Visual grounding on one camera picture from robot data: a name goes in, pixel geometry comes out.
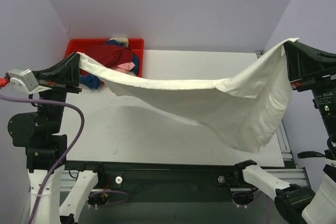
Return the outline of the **white t shirt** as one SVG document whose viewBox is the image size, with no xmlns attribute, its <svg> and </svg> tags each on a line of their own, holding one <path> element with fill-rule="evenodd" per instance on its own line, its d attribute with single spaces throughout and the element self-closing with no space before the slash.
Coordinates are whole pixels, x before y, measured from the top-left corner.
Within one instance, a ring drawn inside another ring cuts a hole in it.
<svg viewBox="0 0 336 224">
<path fill-rule="evenodd" d="M 285 44 L 278 43 L 239 74 L 216 80 L 151 80 L 104 67 L 81 54 L 80 68 L 99 77 L 118 96 L 208 126 L 225 145 L 257 153 L 286 112 L 292 88 Z"/>
</svg>

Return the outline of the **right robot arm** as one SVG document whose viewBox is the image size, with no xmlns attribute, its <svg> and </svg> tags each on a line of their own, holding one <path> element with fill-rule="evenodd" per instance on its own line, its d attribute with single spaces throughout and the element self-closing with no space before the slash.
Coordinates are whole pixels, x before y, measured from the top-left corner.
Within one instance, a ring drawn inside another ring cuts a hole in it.
<svg viewBox="0 0 336 224">
<path fill-rule="evenodd" d="M 328 134 L 323 153 L 306 151 L 298 158 L 320 158 L 317 177 L 308 169 L 307 186 L 286 182 L 252 160 L 234 166 L 239 185 L 254 186 L 271 199 L 287 223 L 335 223 L 335 54 L 299 41 L 284 43 L 292 89 L 311 91 Z"/>
</svg>

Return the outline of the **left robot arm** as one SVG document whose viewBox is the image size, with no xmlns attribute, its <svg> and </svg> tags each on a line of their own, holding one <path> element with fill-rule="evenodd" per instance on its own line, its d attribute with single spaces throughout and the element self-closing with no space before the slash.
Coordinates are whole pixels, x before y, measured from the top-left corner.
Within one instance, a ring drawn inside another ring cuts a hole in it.
<svg viewBox="0 0 336 224">
<path fill-rule="evenodd" d="M 15 147 L 23 147 L 30 181 L 30 217 L 28 223 L 77 223 L 81 210 L 98 175 L 86 171 L 73 188 L 74 199 L 60 207 L 60 185 L 66 156 L 78 141 L 85 124 L 83 112 L 66 103 L 68 93 L 80 93 L 81 54 L 72 53 L 56 65 L 39 71 L 13 69 L 1 80 L 1 87 L 10 84 L 28 98 L 1 96 L 1 100 L 28 103 L 35 112 L 19 113 L 8 121 L 7 130 Z M 60 135 L 64 109 L 80 116 L 80 126 L 72 144 Z"/>
</svg>

